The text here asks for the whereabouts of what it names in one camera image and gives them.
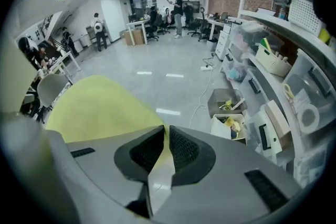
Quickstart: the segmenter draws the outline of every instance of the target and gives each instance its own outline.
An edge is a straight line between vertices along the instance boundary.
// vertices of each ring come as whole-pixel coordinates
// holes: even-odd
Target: white basket
[[[268,72],[280,77],[284,77],[292,67],[289,63],[280,60],[262,45],[259,45],[256,59]]]
[[[312,1],[292,0],[289,6],[288,21],[318,37],[323,23],[315,15]]]

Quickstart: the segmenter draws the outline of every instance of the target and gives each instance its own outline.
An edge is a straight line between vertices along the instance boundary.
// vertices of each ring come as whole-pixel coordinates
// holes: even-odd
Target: paper
[[[304,106],[310,103],[311,101],[306,91],[302,89],[293,99],[293,107],[294,107],[295,113],[297,114]]]

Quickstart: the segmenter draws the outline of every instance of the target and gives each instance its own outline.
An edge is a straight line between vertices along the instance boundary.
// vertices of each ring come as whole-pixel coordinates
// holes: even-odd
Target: white desk
[[[209,24],[211,24],[211,32],[210,32],[210,36],[209,36],[209,39],[211,40],[213,38],[213,36],[214,36],[215,25],[224,27],[224,23],[217,22],[217,21],[211,20],[211,19],[206,19],[206,21]]]
[[[149,22],[149,19],[139,20],[137,22],[126,24],[126,26],[128,27],[128,31],[130,32],[130,36],[131,36],[131,39],[132,39],[133,46],[135,46],[135,41],[134,41],[133,33],[132,33],[132,30],[131,30],[131,26],[141,25],[142,31],[143,31],[143,38],[145,39],[145,44],[147,45],[147,36],[146,36],[145,24],[148,23],[148,22]]]
[[[64,59],[67,58],[68,56],[70,56],[70,58],[72,59],[72,61],[74,62],[75,66],[77,67],[78,71],[81,70],[81,68],[79,67],[79,65],[77,64],[75,58],[72,56],[71,52],[67,52],[65,55],[63,55],[62,57],[59,57],[57,59],[57,61],[53,64],[52,67],[49,68],[49,73],[54,73],[56,70],[59,70],[62,74],[65,74],[65,72],[63,71],[62,67],[68,72],[68,74],[71,76],[70,71],[68,70],[68,68],[65,66],[65,64],[63,63]]]

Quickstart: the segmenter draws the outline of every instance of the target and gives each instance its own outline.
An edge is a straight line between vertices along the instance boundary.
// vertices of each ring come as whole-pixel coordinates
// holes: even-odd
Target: concrete floor
[[[72,80],[94,74],[107,76],[156,110],[166,124],[188,127],[209,81],[210,72],[200,70],[205,65],[202,59],[210,58],[211,53],[205,40],[198,42],[198,37],[188,36],[187,31],[182,39],[174,39],[174,32],[160,35],[159,41],[150,39],[148,45],[128,46],[118,40],[102,52],[90,47],[76,58],[82,71],[72,62],[68,65]],[[212,90],[228,88],[217,56],[211,62],[218,66],[211,72],[201,100],[206,109],[199,108],[191,124],[192,129],[203,132],[210,132],[207,101]]]

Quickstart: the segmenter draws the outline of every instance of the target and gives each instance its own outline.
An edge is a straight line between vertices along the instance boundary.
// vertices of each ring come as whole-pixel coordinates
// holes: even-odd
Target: white cabinet
[[[220,31],[219,40],[216,47],[216,54],[222,61],[224,60],[225,51],[229,44],[229,34],[224,31]]]

